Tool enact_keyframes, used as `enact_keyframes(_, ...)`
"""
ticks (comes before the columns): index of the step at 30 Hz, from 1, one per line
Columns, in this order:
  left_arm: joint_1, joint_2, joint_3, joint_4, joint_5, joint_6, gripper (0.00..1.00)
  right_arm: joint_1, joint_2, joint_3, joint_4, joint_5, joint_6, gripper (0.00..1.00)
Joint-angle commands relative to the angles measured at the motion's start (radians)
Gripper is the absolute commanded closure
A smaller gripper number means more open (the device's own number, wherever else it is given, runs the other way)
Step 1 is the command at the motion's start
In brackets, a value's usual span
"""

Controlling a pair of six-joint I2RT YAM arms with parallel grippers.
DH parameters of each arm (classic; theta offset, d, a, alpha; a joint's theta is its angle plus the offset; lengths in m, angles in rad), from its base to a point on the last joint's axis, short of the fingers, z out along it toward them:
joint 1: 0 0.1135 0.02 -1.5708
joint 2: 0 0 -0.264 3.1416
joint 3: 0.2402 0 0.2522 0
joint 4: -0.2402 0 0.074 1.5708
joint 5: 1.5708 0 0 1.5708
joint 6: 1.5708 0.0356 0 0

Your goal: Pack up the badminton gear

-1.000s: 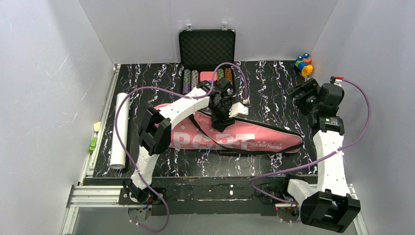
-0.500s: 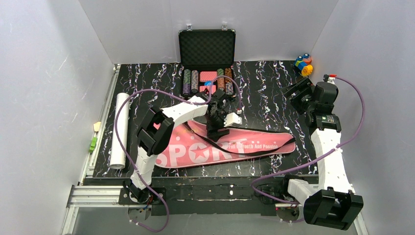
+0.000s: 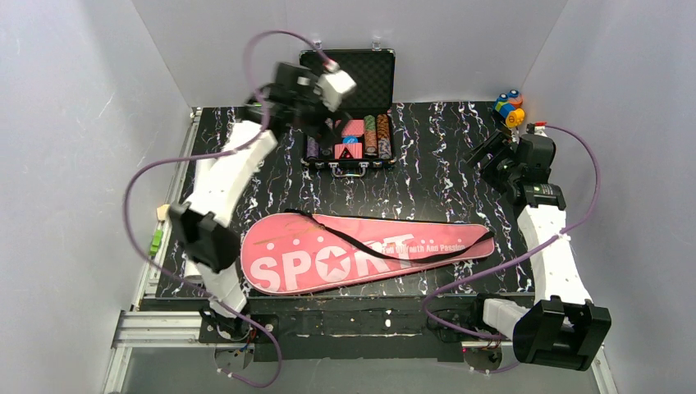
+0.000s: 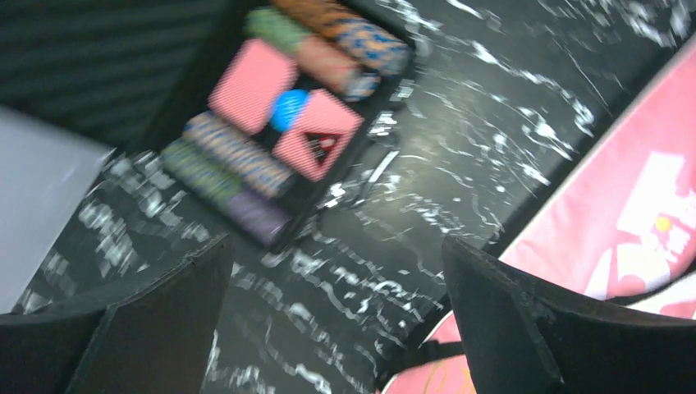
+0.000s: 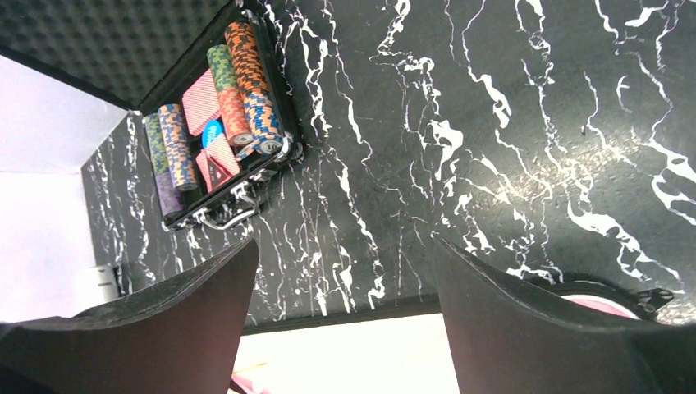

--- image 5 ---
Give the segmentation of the pink racket bag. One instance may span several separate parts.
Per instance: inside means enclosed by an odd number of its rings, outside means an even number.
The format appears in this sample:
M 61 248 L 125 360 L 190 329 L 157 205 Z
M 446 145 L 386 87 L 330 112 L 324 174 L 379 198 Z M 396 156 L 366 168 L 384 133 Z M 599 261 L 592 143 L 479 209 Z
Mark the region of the pink racket bag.
M 240 339 L 243 393 L 676 393 L 679 330 L 608 295 L 446 267 L 439 311 Z

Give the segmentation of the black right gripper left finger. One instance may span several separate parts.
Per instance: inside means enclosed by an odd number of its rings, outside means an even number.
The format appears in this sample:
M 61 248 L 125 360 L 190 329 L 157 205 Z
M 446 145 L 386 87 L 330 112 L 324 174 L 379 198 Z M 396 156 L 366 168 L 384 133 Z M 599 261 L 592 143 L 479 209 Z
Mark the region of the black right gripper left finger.
M 259 247 L 202 264 L 74 317 L 1 326 L 4 393 L 237 393 L 232 374 Z

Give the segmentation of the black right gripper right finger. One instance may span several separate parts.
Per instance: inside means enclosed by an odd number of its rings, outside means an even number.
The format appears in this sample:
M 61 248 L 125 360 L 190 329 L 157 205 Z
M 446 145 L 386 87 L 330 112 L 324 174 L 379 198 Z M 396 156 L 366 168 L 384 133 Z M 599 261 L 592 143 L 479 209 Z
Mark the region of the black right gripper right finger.
M 443 239 L 433 271 L 463 393 L 695 390 L 695 326 L 655 319 L 667 290 L 528 282 Z

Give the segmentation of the white shuttlecock tube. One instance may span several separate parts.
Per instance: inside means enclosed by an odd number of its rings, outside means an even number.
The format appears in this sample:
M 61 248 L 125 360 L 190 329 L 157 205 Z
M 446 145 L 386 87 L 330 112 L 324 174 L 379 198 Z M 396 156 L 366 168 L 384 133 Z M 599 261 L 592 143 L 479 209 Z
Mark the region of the white shuttlecock tube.
M 87 307 L 102 305 L 121 296 L 115 270 L 109 265 L 98 265 L 83 270 L 77 277 L 77 295 Z

